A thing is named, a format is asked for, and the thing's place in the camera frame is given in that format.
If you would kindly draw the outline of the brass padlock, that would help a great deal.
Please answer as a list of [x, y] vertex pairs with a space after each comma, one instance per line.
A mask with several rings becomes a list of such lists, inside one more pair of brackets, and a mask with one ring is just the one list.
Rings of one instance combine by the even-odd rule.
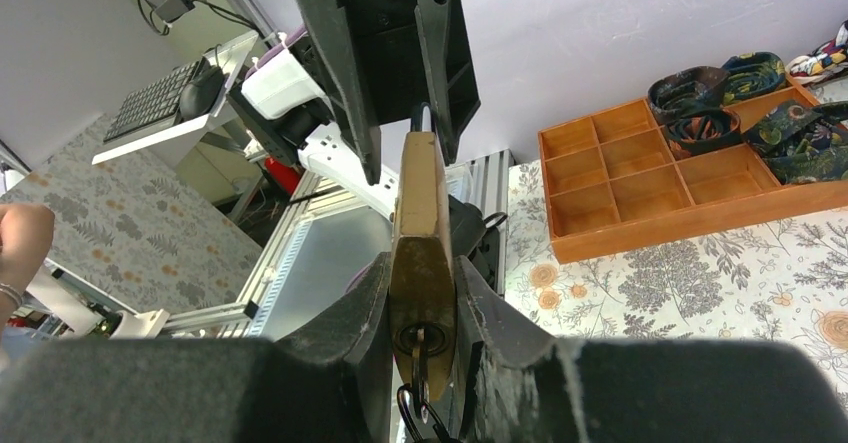
[[388, 298], [399, 373], [440, 399], [451, 379], [456, 344], [456, 287], [448, 192], [437, 117], [416, 105], [406, 134], [393, 219]]

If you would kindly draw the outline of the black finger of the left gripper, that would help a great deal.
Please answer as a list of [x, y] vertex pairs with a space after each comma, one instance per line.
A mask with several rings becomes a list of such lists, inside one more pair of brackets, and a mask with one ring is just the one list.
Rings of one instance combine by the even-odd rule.
[[453, 164], [481, 106], [462, 0], [416, 0], [414, 15], [433, 128], [444, 161]]
[[334, 113], [343, 133], [349, 136], [370, 185], [379, 182], [381, 142], [367, 85], [360, 72], [347, 13], [339, 0], [296, 0], [317, 53], [335, 86], [331, 93]]

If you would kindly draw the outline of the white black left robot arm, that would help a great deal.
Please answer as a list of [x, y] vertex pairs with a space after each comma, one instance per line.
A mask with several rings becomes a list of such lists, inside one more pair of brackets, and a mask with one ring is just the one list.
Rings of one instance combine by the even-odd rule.
[[393, 222], [352, 290], [278, 341], [59, 339], [1, 380], [5, 442], [465, 442], [479, 365], [445, 167], [480, 105], [461, 0], [296, 0], [311, 62], [230, 102], [265, 149], [325, 171]]

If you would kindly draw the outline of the keys of padlock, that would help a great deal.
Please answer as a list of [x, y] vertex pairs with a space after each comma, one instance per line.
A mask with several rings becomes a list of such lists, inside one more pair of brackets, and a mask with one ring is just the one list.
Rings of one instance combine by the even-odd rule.
[[428, 363], [443, 350], [443, 333], [435, 326], [420, 324], [401, 334], [409, 349], [411, 379], [396, 391], [401, 420], [412, 442], [456, 442], [429, 399]]

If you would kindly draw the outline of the person's hand in background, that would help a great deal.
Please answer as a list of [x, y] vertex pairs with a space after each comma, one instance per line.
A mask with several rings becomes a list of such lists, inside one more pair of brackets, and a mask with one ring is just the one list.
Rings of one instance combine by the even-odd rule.
[[55, 215], [43, 205], [1, 205], [1, 325], [23, 304], [52, 246]]

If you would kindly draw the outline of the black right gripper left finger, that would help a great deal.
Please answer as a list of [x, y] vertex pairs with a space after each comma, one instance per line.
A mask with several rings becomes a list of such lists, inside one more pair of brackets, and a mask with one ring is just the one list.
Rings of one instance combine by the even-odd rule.
[[387, 442], [389, 257], [265, 338], [43, 343], [1, 377], [5, 442]]

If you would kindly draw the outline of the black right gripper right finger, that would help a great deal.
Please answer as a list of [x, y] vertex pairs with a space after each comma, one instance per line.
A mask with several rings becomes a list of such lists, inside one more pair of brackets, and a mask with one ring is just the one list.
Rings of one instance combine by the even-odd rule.
[[798, 349], [546, 332], [454, 262], [465, 442], [843, 442], [834, 390]]

